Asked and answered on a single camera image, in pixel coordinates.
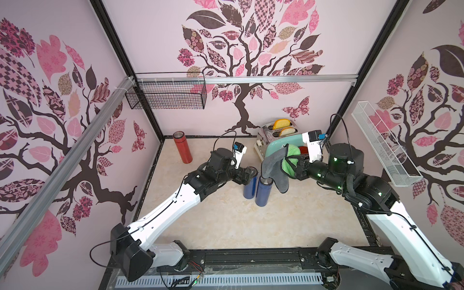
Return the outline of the green and grey cloth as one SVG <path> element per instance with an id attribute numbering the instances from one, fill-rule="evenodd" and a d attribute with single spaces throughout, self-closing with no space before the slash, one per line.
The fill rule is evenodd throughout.
<path id="1" fill-rule="evenodd" d="M 284 145 L 263 160 L 261 164 L 262 178 L 270 179 L 280 193 L 286 193 L 290 186 L 289 180 L 294 177 L 294 171 L 285 158 L 300 154 L 301 150 L 298 146 Z"/>

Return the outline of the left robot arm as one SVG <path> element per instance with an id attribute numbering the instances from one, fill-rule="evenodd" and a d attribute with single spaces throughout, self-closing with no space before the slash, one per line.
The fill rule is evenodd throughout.
<path id="1" fill-rule="evenodd" d="M 190 251 L 180 241 L 157 244 L 156 240 L 185 212 L 227 182 L 248 185 L 257 170 L 240 166 L 246 151 L 247 147 L 239 142 L 232 150 L 212 151 L 208 162 L 187 174 L 176 192 L 157 208 L 127 227 L 118 224 L 111 230 L 111 257 L 128 282 L 138 280 L 152 268 L 173 267 L 177 271 L 187 268 Z"/>

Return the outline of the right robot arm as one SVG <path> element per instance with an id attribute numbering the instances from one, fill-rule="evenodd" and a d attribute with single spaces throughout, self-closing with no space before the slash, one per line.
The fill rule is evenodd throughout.
<path id="1" fill-rule="evenodd" d="M 378 176 L 365 174 L 364 153 L 347 143 L 332 145 L 325 163 L 290 146 L 282 162 L 296 180 L 313 179 L 366 215 L 397 250 L 381 255 L 326 238 L 316 256 L 321 266 L 357 269 L 394 290 L 453 290 L 464 284 L 464 268 L 445 258 L 413 222 L 398 194 Z"/>

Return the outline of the red thermos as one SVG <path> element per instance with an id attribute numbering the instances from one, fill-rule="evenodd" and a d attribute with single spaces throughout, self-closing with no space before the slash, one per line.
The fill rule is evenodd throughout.
<path id="1" fill-rule="evenodd" d="M 191 163 L 193 161 L 193 157 L 190 152 L 185 133 L 183 131 L 176 131 L 172 136 L 183 163 Z"/>

